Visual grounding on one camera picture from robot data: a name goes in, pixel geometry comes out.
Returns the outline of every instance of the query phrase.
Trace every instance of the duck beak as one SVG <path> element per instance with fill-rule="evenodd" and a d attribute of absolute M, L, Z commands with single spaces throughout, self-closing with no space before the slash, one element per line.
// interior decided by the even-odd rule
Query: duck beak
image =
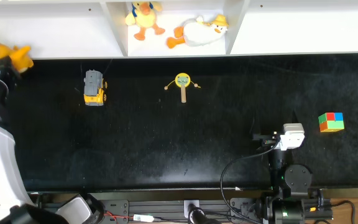
<path fill-rule="evenodd" d="M 149 6 L 149 4 L 147 4 L 147 2 L 141 4 L 140 5 L 140 11 L 145 15 L 149 15 L 150 14 L 150 6 Z"/>

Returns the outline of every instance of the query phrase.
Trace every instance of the green square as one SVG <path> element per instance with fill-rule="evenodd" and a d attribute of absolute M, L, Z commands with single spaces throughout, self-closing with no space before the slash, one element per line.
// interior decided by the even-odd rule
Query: green square
<path fill-rule="evenodd" d="M 345 129 L 343 121 L 327 121 L 329 129 Z"/>
<path fill-rule="evenodd" d="M 318 117 L 318 122 L 320 123 L 320 124 L 323 124 L 324 122 L 326 122 L 327 121 L 327 114 L 323 114 L 323 115 L 321 115 L 320 117 Z"/>

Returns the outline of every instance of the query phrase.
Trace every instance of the wooden handle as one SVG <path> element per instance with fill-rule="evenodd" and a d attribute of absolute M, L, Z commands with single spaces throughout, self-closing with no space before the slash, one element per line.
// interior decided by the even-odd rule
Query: wooden handle
<path fill-rule="evenodd" d="M 181 102 L 186 103 L 186 87 L 184 84 L 180 86 Z"/>

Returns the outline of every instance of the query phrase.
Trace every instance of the white shelf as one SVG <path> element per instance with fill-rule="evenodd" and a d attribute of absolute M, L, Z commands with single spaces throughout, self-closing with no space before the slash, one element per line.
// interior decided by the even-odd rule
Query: white shelf
<path fill-rule="evenodd" d="M 162 0 L 157 24 L 126 26 L 129 0 L 0 0 L 0 42 L 30 45 L 33 58 L 204 57 L 358 52 L 358 0 Z M 198 15 L 224 14 L 225 38 L 201 47 L 169 49 L 168 37 Z"/>

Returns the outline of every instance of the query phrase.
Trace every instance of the red square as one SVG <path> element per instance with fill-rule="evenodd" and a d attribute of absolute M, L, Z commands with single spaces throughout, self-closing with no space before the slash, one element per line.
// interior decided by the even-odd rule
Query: red square
<path fill-rule="evenodd" d="M 335 114 L 327 113 L 327 121 L 335 121 Z"/>

